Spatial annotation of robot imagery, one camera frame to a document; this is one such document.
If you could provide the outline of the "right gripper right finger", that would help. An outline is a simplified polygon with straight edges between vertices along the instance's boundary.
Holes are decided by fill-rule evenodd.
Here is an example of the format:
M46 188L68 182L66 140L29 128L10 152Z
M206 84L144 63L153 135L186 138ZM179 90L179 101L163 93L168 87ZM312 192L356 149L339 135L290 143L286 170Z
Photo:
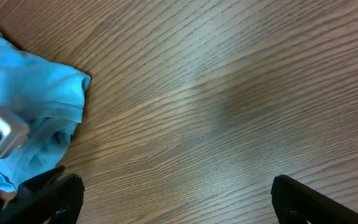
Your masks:
M287 175L274 178L272 205L279 224L358 223L358 213Z

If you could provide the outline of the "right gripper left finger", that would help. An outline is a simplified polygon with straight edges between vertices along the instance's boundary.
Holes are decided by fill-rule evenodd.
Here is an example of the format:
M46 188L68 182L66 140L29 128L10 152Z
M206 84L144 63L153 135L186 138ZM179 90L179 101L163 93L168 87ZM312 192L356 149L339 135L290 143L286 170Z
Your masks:
M0 210L0 224L76 224L83 204L84 191L81 177L70 174Z

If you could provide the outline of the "light blue printed t-shirt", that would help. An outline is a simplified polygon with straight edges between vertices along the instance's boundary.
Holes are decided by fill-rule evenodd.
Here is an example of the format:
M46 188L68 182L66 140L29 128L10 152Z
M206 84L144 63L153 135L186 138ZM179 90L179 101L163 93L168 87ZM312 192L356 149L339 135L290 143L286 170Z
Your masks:
M15 192L58 164L81 123L90 81L73 67L19 50L0 32L0 106L30 126L27 142L0 159L0 190Z

